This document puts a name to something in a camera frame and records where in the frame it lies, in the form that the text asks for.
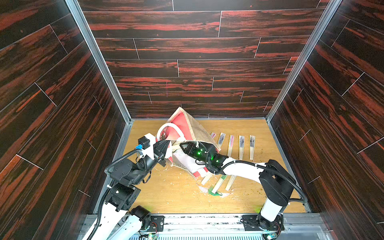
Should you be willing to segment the folding fan pink tassel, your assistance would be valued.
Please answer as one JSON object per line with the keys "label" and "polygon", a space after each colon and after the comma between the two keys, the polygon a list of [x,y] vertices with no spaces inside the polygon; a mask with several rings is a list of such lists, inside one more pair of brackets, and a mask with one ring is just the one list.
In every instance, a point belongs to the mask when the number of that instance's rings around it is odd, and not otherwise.
{"label": "folding fan pink tassel", "polygon": [[230,138],[229,138],[229,145],[228,145],[228,152],[227,152],[227,155],[228,155],[229,157],[232,156],[232,151],[233,151],[234,142],[235,142],[235,136],[230,135]]}

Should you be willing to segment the green folding fan green tassel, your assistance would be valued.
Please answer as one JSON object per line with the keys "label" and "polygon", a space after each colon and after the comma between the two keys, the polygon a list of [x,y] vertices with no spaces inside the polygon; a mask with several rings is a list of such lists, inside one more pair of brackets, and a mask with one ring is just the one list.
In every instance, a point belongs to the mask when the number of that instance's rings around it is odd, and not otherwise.
{"label": "green folding fan green tassel", "polygon": [[223,185],[226,178],[227,178],[226,175],[221,175],[221,177],[216,182],[216,184],[214,186],[211,186],[208,189],[208,194],[211,196],[220,196],[221,197],[223,194],[221,192],[219,192],[219,188]]}

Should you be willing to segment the folding fan purple print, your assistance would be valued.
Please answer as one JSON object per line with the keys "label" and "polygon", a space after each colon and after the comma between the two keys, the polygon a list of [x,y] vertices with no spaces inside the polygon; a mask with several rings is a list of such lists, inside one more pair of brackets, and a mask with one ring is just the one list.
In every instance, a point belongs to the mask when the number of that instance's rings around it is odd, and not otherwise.
{"label": "folding fan purple print", "polygon": [[245,148],[245,137],[239,136],[239,160],[243,160]]}

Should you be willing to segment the folding fan dark blue print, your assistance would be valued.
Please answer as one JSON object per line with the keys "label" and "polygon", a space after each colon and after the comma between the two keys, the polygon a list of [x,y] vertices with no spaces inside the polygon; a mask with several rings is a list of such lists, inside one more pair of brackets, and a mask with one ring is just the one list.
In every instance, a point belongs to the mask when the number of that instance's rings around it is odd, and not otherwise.
{"label": "folding fan dark blue print", "polygon": [[254,161],[255,143],[256,143],[256,137],[253,136],[253,135],[250,135],[249,157],[250,157],[250,160],[251,160],[251,161]]}

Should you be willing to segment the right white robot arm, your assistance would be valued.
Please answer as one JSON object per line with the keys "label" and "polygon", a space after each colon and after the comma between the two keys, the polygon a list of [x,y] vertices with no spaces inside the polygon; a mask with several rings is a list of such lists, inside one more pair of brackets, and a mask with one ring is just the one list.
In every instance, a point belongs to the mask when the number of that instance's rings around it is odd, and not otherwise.
{"label": "right white robot arm", "polygon": [[303,191],[296,185],[295,179],[275,160],[267,163],[252,163],[224,156],[216,151],[212,144],[200,142],[184,142],[180,144],[183,152],[204,163],[208,171],[214,175],[230,175],[255,181],[262,185],[267,196],[259,220],[272,223],[290,202],[293,190],[306,199]]}

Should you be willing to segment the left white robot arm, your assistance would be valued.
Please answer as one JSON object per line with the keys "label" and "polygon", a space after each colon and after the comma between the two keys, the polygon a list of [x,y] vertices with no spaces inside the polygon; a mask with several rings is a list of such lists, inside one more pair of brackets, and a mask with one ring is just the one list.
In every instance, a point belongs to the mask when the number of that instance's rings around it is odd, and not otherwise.
{"label": "left white robot arm", "polygon": [[106,240],[119,221],[129,213],[115,237],[127,234],[133,236],[150,225],[151,213],[145,208],[132,205],[141,190],[139,184],[146,184],[152,170],[157,165],[166,165],[172,154],[170,140],[157,140],[146,134],[138,140],[138,145],[127,154],[119,157],[105,168],[105,173],[113,182],[103,194],[98,206],[97,218],[83,237],[85,240]]}

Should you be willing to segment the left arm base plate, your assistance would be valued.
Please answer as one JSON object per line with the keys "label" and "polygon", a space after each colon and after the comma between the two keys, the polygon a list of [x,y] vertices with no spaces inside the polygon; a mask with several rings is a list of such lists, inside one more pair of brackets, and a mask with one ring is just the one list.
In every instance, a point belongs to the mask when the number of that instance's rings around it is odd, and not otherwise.
{"label": "left arm base plate", "polygon": [[150,216],[141,220],[135,215],[129,215],[122,229],[125,233],[162,232],[164,230],[165,216]]}

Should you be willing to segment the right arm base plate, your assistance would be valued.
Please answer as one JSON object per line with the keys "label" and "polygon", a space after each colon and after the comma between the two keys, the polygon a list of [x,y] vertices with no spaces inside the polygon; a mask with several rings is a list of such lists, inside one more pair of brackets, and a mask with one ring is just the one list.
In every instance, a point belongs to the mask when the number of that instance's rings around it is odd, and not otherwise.
{"label": "right arm base plate", "polygon": [[285,229],[284,218],[281,214],[278,214],[272,222],[261,215],[243,215],[240,222],[243,224],[245,231],[280,232]]}

